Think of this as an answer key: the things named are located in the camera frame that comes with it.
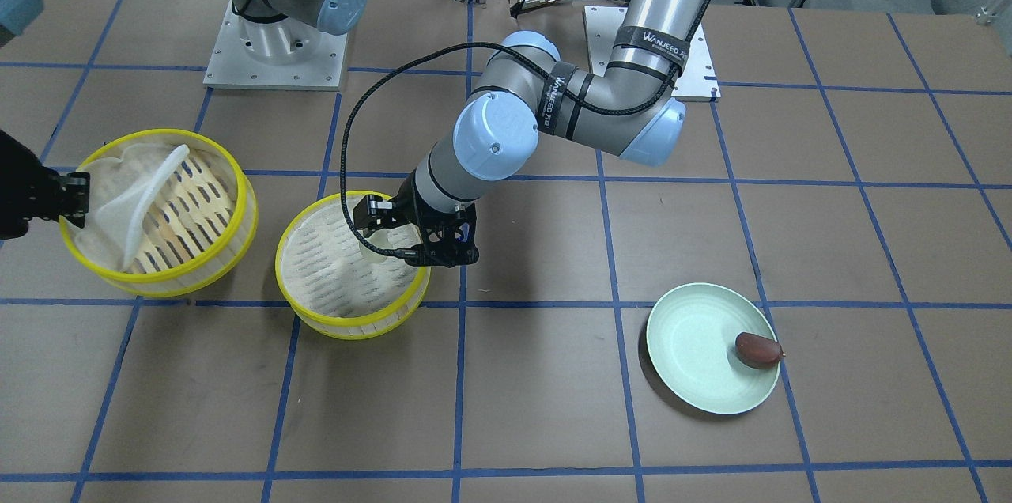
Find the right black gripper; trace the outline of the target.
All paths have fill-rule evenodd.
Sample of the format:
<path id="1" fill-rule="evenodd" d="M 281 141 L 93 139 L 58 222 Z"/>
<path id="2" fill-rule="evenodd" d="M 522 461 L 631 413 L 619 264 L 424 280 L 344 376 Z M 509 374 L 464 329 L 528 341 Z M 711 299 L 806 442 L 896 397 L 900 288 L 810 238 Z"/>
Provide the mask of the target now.
<path id="1" fill-rule="evenodd" d="M 28 147 L 1 132 L 1 240 L 25 236 L 33 218 L 65 218 L 84 228 L 89 211 L 90 174 L 63 176 L 40 163 Z"/>

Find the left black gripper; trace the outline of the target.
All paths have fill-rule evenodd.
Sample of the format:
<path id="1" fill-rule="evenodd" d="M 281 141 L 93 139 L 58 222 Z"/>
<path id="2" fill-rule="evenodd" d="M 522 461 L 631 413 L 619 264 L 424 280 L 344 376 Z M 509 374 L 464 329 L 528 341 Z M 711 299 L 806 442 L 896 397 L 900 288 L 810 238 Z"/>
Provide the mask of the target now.
<path id="1" fill-rule="evenodd" d="M 415 174 L 402 182 L 391 199 L 368 194 L 352 209 L 354 236 L 369 250 L 401 259 L 412 267 L 458 267 L 478 261 L 474 243 L 477 214 L 473 206 L 457 206 L 445 214 L 425 202 L 415 186 Z M 420 241 L 409 248 L 380 250 L 368 237 L 380 229 L 416 226 Z"/>

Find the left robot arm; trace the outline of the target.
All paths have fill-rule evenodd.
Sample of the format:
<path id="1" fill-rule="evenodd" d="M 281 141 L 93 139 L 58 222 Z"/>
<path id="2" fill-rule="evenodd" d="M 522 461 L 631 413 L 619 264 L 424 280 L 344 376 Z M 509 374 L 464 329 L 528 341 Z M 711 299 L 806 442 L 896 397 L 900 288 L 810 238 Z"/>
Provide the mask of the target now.
<path id="1" fill-rule="evenodd" d="M 640 165 L 668 160 L 685 118 L 673 96 L 711 0 L 626 3 L 604 73 L 561 59 L 534 31 L 499 44 L 444 138 L 391 199 L 342 205 L 364 253 L 412 267 L 478 260 L 474 203 L 524 167 L 543 136 L 557 136 Z"/>

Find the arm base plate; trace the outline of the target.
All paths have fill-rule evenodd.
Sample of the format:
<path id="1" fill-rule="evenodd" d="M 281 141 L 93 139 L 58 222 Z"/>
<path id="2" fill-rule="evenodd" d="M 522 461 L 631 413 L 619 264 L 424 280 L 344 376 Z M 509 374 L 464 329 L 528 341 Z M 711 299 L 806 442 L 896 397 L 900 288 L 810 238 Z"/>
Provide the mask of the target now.
<path id="1" fill-rule="evenodd" d="M 347 35 L 321 33 L 294 19 L 253 23 L 225 6 L 203 85 L 210 89 L 337 92 Z"/>
<path id="2" fill-rule="evenodd" d="M 588 5 L 584 7 L 584 24 L 591 71 L 597 77 L 605 73 L 610 60 L 612 41 L 621 27 L 626 8 Z M 698 26 L 691 41 L 683 74 L 676 81 L 672 97 L 681 102 L 716 102 L 720 92 L 711 52 L 704 27 Z"/>

